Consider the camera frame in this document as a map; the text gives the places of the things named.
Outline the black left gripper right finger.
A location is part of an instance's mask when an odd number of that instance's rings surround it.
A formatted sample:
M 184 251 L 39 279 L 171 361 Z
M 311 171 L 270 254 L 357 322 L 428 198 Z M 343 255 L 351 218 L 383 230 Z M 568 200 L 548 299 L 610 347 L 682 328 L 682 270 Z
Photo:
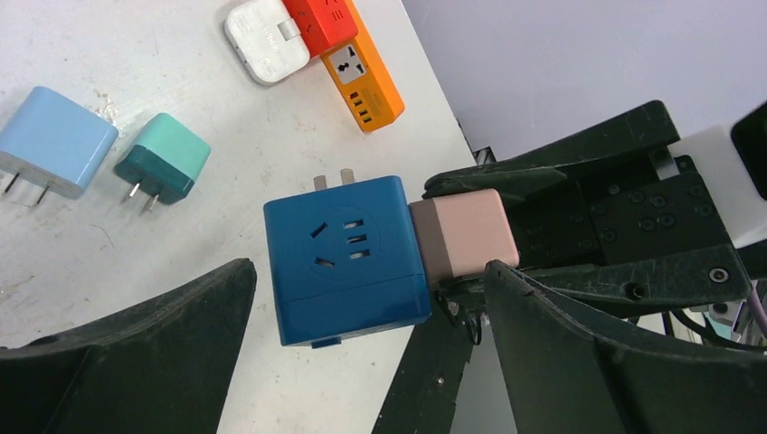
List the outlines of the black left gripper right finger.
M 660 335 L 487 264 L 485 298 L 520 433 L 763 433 L 763 355 Z

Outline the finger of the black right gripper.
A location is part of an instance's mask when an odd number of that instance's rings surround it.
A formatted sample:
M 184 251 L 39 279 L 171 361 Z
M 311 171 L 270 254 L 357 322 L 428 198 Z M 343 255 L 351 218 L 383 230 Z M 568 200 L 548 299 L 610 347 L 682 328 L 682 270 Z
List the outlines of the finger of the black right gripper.
M 528 201 L 679 139 L 666 105 L 656 99 L 520 156 L 434 175 L 422 197 L 494 189 L 504 201 Z
M 729 242 L 706 245 L 598 243 L 567 251 L 523 246 L 519 271 L 546 287 L 618 318 L 743 298 L 751 281 Z

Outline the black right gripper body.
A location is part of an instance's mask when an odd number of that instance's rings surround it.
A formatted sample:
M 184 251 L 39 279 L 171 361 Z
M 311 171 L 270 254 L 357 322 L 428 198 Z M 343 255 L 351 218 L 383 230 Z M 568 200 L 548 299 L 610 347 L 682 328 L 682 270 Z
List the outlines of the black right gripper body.
M 521 267 L 619 265 L 730 243 L 693 160 L 674 161 L 665 179 L 643 156 L 509 207 Z

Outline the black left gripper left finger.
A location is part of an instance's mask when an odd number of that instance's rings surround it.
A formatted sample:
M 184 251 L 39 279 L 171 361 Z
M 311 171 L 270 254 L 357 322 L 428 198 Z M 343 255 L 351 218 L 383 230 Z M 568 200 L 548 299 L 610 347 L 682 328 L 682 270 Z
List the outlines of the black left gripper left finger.
M 4 433 L 214 433 L 255 295 L 249 259 L 1 351 Z

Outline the pink brown plug charger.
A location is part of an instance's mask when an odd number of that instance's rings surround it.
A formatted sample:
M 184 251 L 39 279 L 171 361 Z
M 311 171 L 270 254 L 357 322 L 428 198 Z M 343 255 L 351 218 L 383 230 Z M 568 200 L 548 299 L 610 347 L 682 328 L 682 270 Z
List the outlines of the pink brown plug charger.
M 428 287 L 482 272 L 520 254 L 498 191 L 484 189 L 409 204 Z

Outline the teal plug charger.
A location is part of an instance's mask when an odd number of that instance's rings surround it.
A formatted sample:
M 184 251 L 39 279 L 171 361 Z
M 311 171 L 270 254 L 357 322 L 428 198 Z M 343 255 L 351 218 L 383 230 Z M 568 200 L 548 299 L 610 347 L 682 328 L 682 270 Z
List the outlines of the teal plug charger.
M 145 212 L 157 203 L 184 200 L 194 188 L 211 154 L 210 145 L 168 113 L 153 116 L 136 134 L 114 166 L 114 173 L 148 195 Z

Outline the blue cube socket adapter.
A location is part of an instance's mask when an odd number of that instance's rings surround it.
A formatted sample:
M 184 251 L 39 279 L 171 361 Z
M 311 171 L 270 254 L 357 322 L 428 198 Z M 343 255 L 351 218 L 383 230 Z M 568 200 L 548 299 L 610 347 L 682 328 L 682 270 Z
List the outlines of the blue cube socket adapter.
M 272 200 L 263 212 L 282 345 L 321 348 L 431 316 L 400 177 Z

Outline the light blue plug charger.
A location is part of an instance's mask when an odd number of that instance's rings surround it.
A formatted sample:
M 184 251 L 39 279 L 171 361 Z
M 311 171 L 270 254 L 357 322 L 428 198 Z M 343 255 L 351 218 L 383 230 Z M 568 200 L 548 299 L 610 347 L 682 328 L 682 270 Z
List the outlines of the light blue plug charger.
M 1 170 L 70 200 L 83 196 L 118 138 L 106 119 L 44 86 L 32 88 L 1 130 Z

